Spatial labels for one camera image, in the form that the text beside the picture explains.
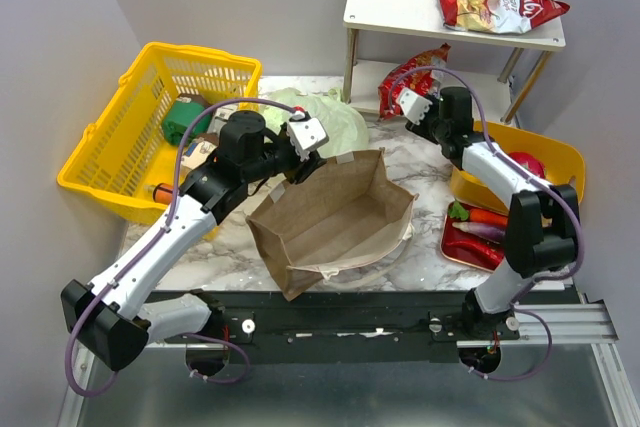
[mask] carrot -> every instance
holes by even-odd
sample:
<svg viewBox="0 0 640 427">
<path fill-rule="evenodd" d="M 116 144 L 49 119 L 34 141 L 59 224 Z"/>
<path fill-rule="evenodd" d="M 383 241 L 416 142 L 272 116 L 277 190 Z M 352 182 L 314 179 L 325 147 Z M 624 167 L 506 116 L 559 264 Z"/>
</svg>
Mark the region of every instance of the carrot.
<svg viewBox="0 0 640 427">
<path fill-rule="evenodd" d="M 469 210 L 469 220 L 471 222 L 481 222 L 483 224 L 498 225 L 507 228 L 508 217 L 504 215 L 489 212 L 488 210 L 473 207 Z"/>
<path fill-rule="evenodd" d="M 449 209 L 449 217 L 462 221 L 479 222 L 481 224 L 492 224 L 499 227 L 507 228 L 507 217 L 504 215 L 489 212 L 488 210 L 471 207 L 469 210 L 457 200 L 451 204 Z"/>
</svg>

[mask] screw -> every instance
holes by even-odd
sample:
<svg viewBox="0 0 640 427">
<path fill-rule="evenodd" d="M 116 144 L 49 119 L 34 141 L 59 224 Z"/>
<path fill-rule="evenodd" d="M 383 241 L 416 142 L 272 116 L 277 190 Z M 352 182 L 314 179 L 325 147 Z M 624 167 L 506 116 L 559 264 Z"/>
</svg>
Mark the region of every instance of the screw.
<svg viewBox="0 0 640 427">
<path fill-rule="evenodd" d="M 517 331 L 520 327 L 520 322 L 518 322 L 518 319 L 516 319 L 515 317 L 508 317 L 504 323 L 507 326 L 507 329 L 509 329 L 511 332 Z"/>
<path fill-rule="evenodd" d="M 254 330 L 256 330 L 256 324 L 253 320 L 245 319 L 244 322 L 242 322 L 242 331 L 245 334 L 250 335 Z"/>
<path fill-rule="evenodd" d="M 431 318 L 431 323 L 429 324 L 429 330 L 434 334 L 438 334 L 442 332 L 442 324 L 440 323 L 440 319 L 437 317 Z"/>
</svg>

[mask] purple eggplant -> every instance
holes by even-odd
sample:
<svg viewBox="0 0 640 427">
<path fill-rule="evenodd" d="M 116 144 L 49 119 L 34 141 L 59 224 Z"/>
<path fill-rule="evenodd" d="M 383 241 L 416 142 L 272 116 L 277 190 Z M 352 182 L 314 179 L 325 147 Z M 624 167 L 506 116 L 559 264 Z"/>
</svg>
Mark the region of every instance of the purple eggplant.
<svg viewBox="0 0 640 427">
<path fill-rule="evenodd" d="M 467 232 L 489 242 L 499 244 L 504 240 L 505 229 L 496 225 L 480 222 L 454 222 L 452 225 L 462 232 Z"/>
</svg>

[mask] snack bag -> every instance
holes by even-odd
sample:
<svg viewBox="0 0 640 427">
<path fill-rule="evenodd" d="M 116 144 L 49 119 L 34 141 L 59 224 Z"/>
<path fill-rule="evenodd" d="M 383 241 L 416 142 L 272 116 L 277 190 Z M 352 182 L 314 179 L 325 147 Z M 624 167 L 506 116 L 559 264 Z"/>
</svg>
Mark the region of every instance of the snack bag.
<svg viewBox="0 0 640 427">
<path fill-rule="evenodd" d="M 569 11 L 558 0 L 440 0 L 444 24 L 458 30 L 524 34 Z"/>
<path fill-rule="evenodd" d="M 447 64 L 447 57 L 449 55 L 449 44 L 442 44 L 439 49 L 426 50 L 421 54 L 416 55 L 409 59 L 406 63 L 399 65 L 387 75 L 382 83 L 378 86 L 378 97 L 380 99 L 380 118 L 390 119 L 396 115 L 402 115 L 402 109 L 396 103 L 396 99 L 403 88 L 408 87 L 416 94 L 437 95 L 440 91 L 440 84 L 444 77 L 443 72 L 429 71 L 416 72 L 413 75 L 405 77 L 402 81 L 398 82 L 398 85 L 393 89 L 393 109 L 389 107 L 389 90 L 393 82 L 405 72 L 413 69 L 414 67 L 422 67 L 426 65 L 433 65 L 435 67 L 445 67 Z"/>
</svg>

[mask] green object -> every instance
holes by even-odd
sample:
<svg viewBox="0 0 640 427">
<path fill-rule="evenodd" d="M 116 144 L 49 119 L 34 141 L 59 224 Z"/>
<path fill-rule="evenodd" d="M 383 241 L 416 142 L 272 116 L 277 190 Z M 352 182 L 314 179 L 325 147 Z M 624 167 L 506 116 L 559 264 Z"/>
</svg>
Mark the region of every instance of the green object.
<svg viewBox="0 0 640 427">
<path fill-rule="evenodd" d="M 207 101 L 201 95 L 181 94 L 162 121 L 162 133 L 166 141 L 171 145 L 180 144 L 180 139 L 182 139 L 189 124 L 202 113 L 206 106 Z M 207 131 L 211 123 L 211 117 L 211 115 L 207 115 L 196 124 L 189 135 L 189 142 L 196 135 Z"/>
<path fill-rule="evenodd" d="M 469 220 L 469 211 L 462 207 L 462 204 L 456 200 L 449 209 L 449 217 L 452 219 L 459 219 L 464 222 Z"/>
<path fill-rule="evenodd" d="M 331 89 L 327 95 L 304 95 L 296 89 L 287 88 L 269 94 L 269 99 L 291 107 L 300 106 L 322 123 L 329 142 L 320 147 L 318 153 L 325 159 L 369 148 L 369 131 L 362 115 L 340 102 L 340 92 L 336 89 Z M 291 116 L 276 107 L 266 107 L 262 115 L 267 127 L 276 133 Z"/>
</svg>

